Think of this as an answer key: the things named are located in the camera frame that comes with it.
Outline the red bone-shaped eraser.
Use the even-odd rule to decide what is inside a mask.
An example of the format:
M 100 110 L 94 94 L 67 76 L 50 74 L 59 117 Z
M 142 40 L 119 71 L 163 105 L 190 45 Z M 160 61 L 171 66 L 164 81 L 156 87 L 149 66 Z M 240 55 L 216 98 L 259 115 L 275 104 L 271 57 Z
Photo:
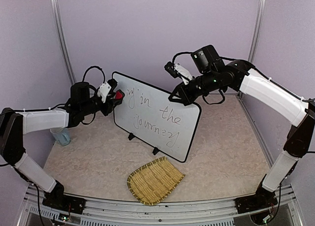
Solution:
M 115 95 L 115 99 L 117 100 L 122 100 L 124 98 L 125 94 L 123 91 L 121 90 L 117 90 L 116 91 L 116 95 Z

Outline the white whiteboard black frame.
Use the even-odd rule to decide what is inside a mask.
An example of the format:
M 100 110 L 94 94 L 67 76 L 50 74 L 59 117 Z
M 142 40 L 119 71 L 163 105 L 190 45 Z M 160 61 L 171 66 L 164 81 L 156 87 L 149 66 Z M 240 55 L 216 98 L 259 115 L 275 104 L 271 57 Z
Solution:
M 185 162 L 201 116 L 200 105 L 170 102 L 170 92 L 117 71 L 112 77 L 125 94 L 114 110 L 115 124 L 169 157 Z

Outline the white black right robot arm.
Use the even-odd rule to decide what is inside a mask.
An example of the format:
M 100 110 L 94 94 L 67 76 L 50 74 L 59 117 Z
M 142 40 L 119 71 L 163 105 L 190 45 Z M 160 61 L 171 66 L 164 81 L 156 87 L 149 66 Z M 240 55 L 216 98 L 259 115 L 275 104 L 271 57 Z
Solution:
M 262 208 L 271 200 L 270 193 L 308 152 L 315 128 L 315 102 L 290 92 L 248 61 L 228 59 L 225 64 L 212 45 L 190 56 L 200 72 L 197 77 L 174 61 L 165 65 L 172 77 L 181 80 L 172 92 L 114 72 L 118 91 L 125 94 L 114 110 L 114 122 L 131 137 L 152 146 L 153 153 L 162 152 L 185 162 L 201 115 L 197 98 L 233 89 L 261 101 L 291 123 L 283 151 L 262 179 L 260 191 L 252 196 L 253 206 Z

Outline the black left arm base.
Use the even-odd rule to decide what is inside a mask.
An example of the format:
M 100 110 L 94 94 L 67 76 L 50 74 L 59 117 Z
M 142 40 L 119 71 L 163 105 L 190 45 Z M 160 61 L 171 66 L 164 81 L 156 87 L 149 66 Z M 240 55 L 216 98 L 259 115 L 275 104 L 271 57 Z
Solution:
M 44 192 L 42 204 L 53 209 L 82 215 L 86 200 L 81 197 L 64 194 L 64 186 L 59 181 L 56 181 L 56 185 L 51 192 Z

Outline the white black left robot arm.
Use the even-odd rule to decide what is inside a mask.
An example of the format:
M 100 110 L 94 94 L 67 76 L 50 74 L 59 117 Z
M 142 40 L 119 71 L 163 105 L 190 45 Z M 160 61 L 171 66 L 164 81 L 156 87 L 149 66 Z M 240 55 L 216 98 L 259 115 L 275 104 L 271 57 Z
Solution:
M 10 165 L 44 192 L 50 194 L 50 201 L 63 209 L 69 198 L 60 190 L 62 184 L 48 175 L 26 152 L 24 135 L 48 130 L 73 128 L 85 124 L 88 115 L 101 112 L 109 115 L 123 101 L 125 94 L 117 89 L 115 79 L 103 79 L 99 87 L 94 87 L 84 79 L 73 84 L 70 97 L 65 104 L 45 109 L 14 110 L 5 108 L 0 114 L 0 155 L 5 165 Z

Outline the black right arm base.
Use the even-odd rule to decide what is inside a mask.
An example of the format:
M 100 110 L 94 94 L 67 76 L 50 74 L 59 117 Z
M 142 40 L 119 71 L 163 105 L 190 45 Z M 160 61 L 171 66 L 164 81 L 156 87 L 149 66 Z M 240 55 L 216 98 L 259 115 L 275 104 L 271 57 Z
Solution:
M 278 204 L 275 192 L 264 189 L 262 182 L 260 182 L 254 194 L 238 197 L 234 201 L 238 214 L 260 210 Z

